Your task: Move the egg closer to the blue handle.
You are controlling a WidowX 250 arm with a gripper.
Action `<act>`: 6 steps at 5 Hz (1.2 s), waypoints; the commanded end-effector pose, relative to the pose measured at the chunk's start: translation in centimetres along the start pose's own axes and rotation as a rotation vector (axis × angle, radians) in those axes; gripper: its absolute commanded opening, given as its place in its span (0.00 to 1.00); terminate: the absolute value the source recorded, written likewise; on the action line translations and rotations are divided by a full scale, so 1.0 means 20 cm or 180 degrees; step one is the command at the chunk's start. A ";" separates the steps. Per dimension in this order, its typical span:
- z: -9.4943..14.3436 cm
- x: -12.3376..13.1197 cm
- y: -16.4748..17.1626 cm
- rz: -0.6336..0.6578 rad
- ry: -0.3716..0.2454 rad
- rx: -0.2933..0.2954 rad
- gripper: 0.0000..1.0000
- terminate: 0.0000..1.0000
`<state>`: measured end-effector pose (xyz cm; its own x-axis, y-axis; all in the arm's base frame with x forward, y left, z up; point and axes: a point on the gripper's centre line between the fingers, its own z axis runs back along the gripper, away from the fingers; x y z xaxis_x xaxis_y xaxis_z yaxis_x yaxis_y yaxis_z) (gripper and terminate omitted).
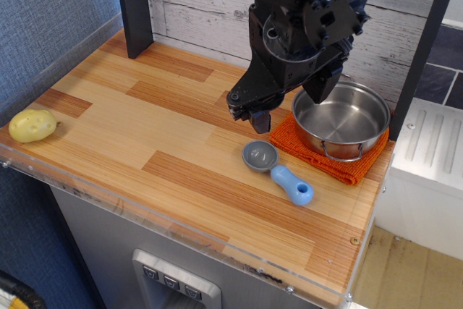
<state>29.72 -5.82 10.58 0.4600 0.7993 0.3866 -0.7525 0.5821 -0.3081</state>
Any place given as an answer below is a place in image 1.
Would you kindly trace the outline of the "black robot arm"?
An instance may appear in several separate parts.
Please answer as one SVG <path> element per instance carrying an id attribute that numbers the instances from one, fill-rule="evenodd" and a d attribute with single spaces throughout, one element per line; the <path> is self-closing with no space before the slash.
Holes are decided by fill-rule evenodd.
<path id="1" fill-rule="evenodd" d="M 233 118 L 263 134 L 271 128 L 271 111 L 289 91 L 303 87 L 314 102 L 324 101 L 369 19 L 367 1 L 254 0 L 251 62 L 226 98 Z"/>

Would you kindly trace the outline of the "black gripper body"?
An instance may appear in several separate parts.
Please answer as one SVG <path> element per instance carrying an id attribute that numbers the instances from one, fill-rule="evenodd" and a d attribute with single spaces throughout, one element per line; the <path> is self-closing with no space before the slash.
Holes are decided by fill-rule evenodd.
<path id="1" fill-rule="evenodd" d="M 311 46 L 302 18 L 284 17 L 280 9 L 254 3 L 250 6 L 249 37 L 252 59 L 246 73 L 230 90 L 226 101 L 235 120 L 249 120 L 252 110 L 272 111 L 284 96 L 302 86 L 322 69 L 342 72 L 352 50 L 348 35 L 328 46 Z"/>

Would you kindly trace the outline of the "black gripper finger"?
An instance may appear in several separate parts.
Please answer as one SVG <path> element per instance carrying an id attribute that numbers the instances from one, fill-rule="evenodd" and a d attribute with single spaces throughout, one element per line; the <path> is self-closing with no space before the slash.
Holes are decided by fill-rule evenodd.
<path id="1" fill-rule="evenodd" d="M 271 130 L 271 113 L 268 110 L 250 111 L 249 121 L 256 133 L 268 133 Z"/>
<path id="2" fill-rule="evenodd" d="M 303 85 L 303 88 L 315 104 L 320 104 L 327 99 L 334 89 L 340 75 L 340 72 L 322 69 L 309 79 Z"/>

